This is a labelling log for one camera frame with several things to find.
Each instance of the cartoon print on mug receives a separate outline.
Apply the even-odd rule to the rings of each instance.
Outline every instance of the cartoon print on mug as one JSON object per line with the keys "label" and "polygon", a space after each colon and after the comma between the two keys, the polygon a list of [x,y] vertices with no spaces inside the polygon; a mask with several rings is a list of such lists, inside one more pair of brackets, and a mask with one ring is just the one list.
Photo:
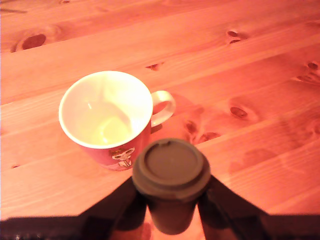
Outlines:
{"label": "cartoon print on mug", "polygon": [[130,160],[132,153],[135,151],[135,148],[132,147],[130,149],[119,148],[116,151],[109,151],[112,159],[118,160],[118,164],[120,167],[128,168],[132,165],[132,161]]}

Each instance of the mug handle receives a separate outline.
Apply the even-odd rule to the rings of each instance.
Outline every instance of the mug handle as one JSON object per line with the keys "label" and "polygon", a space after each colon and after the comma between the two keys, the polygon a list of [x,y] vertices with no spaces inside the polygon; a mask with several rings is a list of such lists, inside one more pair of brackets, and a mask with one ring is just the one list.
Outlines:
{"label": "mug handle", "polygon": [[176,101],[172,95],[164,90],[155,91],[151,94],[153,106],[163,102],[168,102],[164,109],[160,112],[153,114],[151,117],[151,127],[158,126],[164,121],[168,120],[176,110]]}

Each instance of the coffee cup lid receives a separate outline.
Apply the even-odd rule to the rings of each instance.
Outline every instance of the coffee cup lid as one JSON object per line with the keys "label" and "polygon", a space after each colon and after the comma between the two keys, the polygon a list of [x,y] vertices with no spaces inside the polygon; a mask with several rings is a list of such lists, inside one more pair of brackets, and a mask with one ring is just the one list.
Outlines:
{"label": "coffee cup lid", "polygon": [[211,176],[205,156],[192,144],[165,138],[148,145],[133,166],[133,183],[147,196],[191,200],[204,191]]}

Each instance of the wood plank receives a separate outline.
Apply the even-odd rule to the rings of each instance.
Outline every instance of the wood plank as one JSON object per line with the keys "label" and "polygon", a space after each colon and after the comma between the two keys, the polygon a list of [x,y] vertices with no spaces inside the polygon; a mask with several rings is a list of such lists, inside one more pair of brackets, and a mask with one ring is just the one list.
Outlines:
{"label": "wood plank", "polygon": [[[252,151],[255,156],[249,156],[249,154],[247,152],[243,158],[245,165],[246,161],[261,160],[258,151]],[[263,163],[252,167],[246,166],[241,172],[232,175],[227,180],[227,185],[243,198],[257,203],[260,208],[269,212],[269,208],[319,186],[320,176],[317,174],[320,167],[319,156],[320,141],[318,138],[309,144],[275,156]],[[319,205],[318,202],[316,198],[313,198],[309,204],[316,206]],[[309,212],[320,214],[320,208],[314,208]],[[282,212],[281,209],[273,213],[285,214],[288,213],[288,209],[286,212]],[[300,212],[299,208],[290,208],[289,213],[304,214],[304,212]]]}
{"label": "wood plank", "polygon": [[[288,50],[293,51],[318,44],[320,43],[320,33],[318,32],[319,30],[316,30],[314,27],[301,24],[295,27],[289,27],[287,30],[273,32],[237,44],[224,45],[218,48],[214,46],[211,47],[212,50],[206,47],[206,49],[200,51],[199,54],[202,55],[201,59],[204,61],[203,64],[205,64],[203,67],[209,68],[207,71],[202,71],[201,74],[210,74],[210,71],[212,71],[214,67],[222,71],[270,58],[285,53]],[[191,47],[194,43],[191,42],[181,42],[180,40],[173,39],[173,42],[166,42],[165,44],[159,45],[159,41],[162,41],[161,39],[159,39],[158,42],[150,42],[150,39],[147,37],[142,40],[139,35],[135,35],[135,39],[131,39],[131,44],[136,42],[135,48],[131,44],[123,45],[123,41],[118,39],[119,35],[117,34],[112,34],[112,36],[110,35],[109,37],[113,38],[112,42],[114,43],[122,43],[121,47],[118,46],[115,49],[109,49],[107,46],[103,49],[101,46],[103,46],[102,43],[107,37],[106,34],[112,34],[112,31],[92,37],[92,41],[94,41],[95,44],[90,50],[85,48],[79,51],[78,46],[83,46],[88,44],[88,41],[90,42],[86,37],[81,37],[4,55],[2,57],[3,71],[1,87],[6,89],[6,91],[3,92],[1,96],[2,104],[65,88],[80,77],[92,72],[117,69],[121,66],[130,66],[132,63],[143,61],[145,63],[149,61],[151,64],[165,62],[168,55],[176,55],[179,54],[179,52],[180,54],[183,52],[193,52]],[[60,48],[68,49],[68,54],[61,53],[58,50]],[[105,54],[108,52],[110,56],[113,56],[112,61],[108,58],[106,59]],[[94,61],[88,61],[88,59],[93,57]],[[35,63],[38,65],[37,69],[33,68]],[[194,77],[194,75],[190,75],[186,81],[190,81],[190,79],[194,79]]]}
{"label": "wood plank", "polygon": [[[311,21],[315,19],[315,16],[312,16],[313,14],[319,14],[319,11],[317,11],[318,7],[316,6],[318,3],[316,1],[310,1],[308,4],[301,4],[299,1],[281,1],[279,4],[266,4],[264,2],[263,8],[260,8],[262,5],[257,3],[254,11],[248,11],[248,9],[250,9],[250,1],[236,2],[233,0],[187,2],[176,0],[165,2],[154,0],[128,2],[128,0],[126,0],[126,4],[120,1],[90,1],[90,4],[88,4],[87,1],[71,1],[69,4],[60,4],[54,1],[44,3],[45,6],[43,7],[38,2],[37,7],[33,4],[29,6],[25,5],[23,1],[13,1],[10,3],[13,9],[20,8],[29,12],[26,14],[4,16],[1,48],[3,53],[22,50],[21,42],[37,34],[46,35],[47,39],[44,44],[50,44],[84,35],[96,34],[106,29],[127,26],[133,23],[212,6],[214,6],[212,15],[215,16],[216,19],[214,22],[217,25],[220,24],[218,19],[220,14],[218,13],[221,12],[229,15],[229,18],[249,18],[251,20],[265,14],[269,19],[267,24],[271,24],[271,22],[274,21],[282,22],[284,19],[286,19],[284,21],[287,24]],[[233,27],[241,26],[241,30],[250,30],[250,26],[245,22],[237,22],[235,24],[232,23],[232,21],[234,21],[233,19],[230,20],[231,22],[229,24],[233,25]],[[281,24],[273,23],[273,27],[279,27],[280,25]]]}
{"label": "wood plank", "polygon": [[[303,65],[308,62],[307,60],[318,59],[318,50],[320,51],[320,44],[225,71],[221,70],[227,64],[214,65],[212,71],[206,72],[206,74],[202,74],[209,68],[209,65],[205,64],[205,54],[199,56],[190,54],[171,59],[163,65],[160,71],[152,71],[136,65],[118,70],[138,77],[149,87],[151,92],[161,89],[170,91],[176,98],[178,105],[176,114],[178,114],[185,112],[193,105],[207,103],[209,99],[215,103],[220,102],[230,96],[239,95],[241,92],[250,92],[301,75],[304,71]],[[195,75],[192,81],[188,81],[190,75]],[[66,90],[63,88],[48,94],[2,105],[2,123],[4,125],[2,125],[1,135],[24,131],[26,128],[33,128],[57,119],[59,102]],[[183,90],[183,96],[179,94],[180,90]]]}
{"label": "wood plank", "polygon": [[279,203],[278,205],[271,207],[268,212],[282,214],[304,214],[314,215],[315,211],[319,211],[320,202],[315,201],[320,199],[320,187],[313,187],[310,190],[306,190],[301,194]]}
{"label": "wood plank", "polygon": [[[175,97],[177,111],[162,125],[162,131],[153,133],[151,141],[165,134],[198,144],[320,102],[319,86],[283,81],[296,67],[290,63],[278,64],[283,60],[283,56],[274,57],[165,88]],[[241,86],[233,88],[240,79]],[[58,107],[64,92],[65,89],[58,90],[2,106],[1,141],[5,159],[2,171],[77,148],[58,123]],[[247,117],[232,116],[231,107],[244,110]],[[187,128],[190,124],[195,126],[196,132],[190,133]]]}
{"label": "wood plank", "polygon": [[[241,196],[267,210],[294,197],[295,193],[318,186],[319,177],[315,171],[320,163],[316,160],[320,151],[320,135],[312,141],[299,143],[290,133],[307,127],[309,117],[320,119],[319,108],[317,103],[308,109],[294,110],[197,147],[207,156],[212,174]],[[45,216],[52,215],[53,209],[56,215],[79,214],[109,194],[130,174],[131,170],[115,172],[103,169],[81,150],[56,153],[1,173],[1,180],[7,183],[1,186],[1,216],[4,219],[15,215]],[[283,195],[271,197],[285,185],[287,190]],[[259,197],[262,193],[270,197],[262,199]],[[38,201],[43,201],[40,196],[45,196],[50,204],[39,205]]]}

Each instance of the wood grain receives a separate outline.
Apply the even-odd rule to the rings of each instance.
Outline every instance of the wood grain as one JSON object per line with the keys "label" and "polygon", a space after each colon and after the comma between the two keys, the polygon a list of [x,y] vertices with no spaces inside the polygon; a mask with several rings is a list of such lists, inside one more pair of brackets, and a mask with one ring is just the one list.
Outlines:
{"label": "wood grain", "polygon": [[[196,145],[215,177],[270,214],[320,214],[319,1],[5,0],[1,219],[77,215],[132,174],[98,166],[58,122],[68,87],[105,70],[175,98],[150,142]],[[196,209],[181,234],[158,231],[147,211],[111,239],[205,237]]]}

